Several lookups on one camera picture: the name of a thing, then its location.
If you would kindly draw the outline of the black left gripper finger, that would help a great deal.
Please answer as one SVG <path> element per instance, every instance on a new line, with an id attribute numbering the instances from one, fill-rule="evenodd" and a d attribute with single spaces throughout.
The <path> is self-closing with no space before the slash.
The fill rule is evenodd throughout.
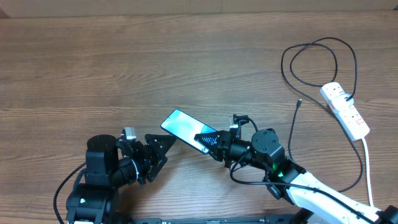
<path id="1" fill-rule="evenodd" d="M 177 138 L 174 135 L 146 134 L 145 140 L 153 153 L 164 156 L 176 142 Z"/>
<path id="2" fill-rule="evenodd" d="M 159 158 L 154 160 L 150 164 L 149 170 L 146 175 L 146 179 L 149 182 L 153 182 L 167 161 L 168 159 L 166 156 L 160 156 Z"/>

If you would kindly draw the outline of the blue Samsung Galaxy smartphone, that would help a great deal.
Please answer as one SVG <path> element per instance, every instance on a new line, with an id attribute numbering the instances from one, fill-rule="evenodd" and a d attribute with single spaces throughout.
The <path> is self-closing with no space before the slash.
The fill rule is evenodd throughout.
<path id="1" fill-rule="evenodd" d="M 160 127 L 202 154 L 208 154 L 209 150 L 194 140 L 195 135 L 216 132 L 215 129 L 178 109 L 172 111 Z"/>

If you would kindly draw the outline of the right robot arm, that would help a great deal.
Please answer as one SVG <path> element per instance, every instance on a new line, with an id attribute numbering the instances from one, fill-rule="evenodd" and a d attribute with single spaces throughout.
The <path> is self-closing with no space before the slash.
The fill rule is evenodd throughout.
<path id="1" fill-rule="evenodd" d="M 257 131 L 250 141 L 237 138 L 234 130 L 196 134 L 194 139 L 231 172 L 238 164 L 264 170 L 257 185 L 329 223 L 397 223 L 397 207 L 380 210 L 350 199 L 288 158 L 273 129 Z"/>

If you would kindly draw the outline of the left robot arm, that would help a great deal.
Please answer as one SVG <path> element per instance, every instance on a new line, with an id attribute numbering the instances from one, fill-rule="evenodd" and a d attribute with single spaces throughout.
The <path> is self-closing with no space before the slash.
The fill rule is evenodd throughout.
<path id="1" fill-rule="evenodd" d="M 173 135 L 146 134 L 145 143 L 123 129 L 119 138 L 100 134 L 87 141 L 85 168 L 69 195 L 68 223 L 134 223 L 118 211 L 119 189 L 153 182 L 167 162 L 166 153 L 176 142 Z"/>

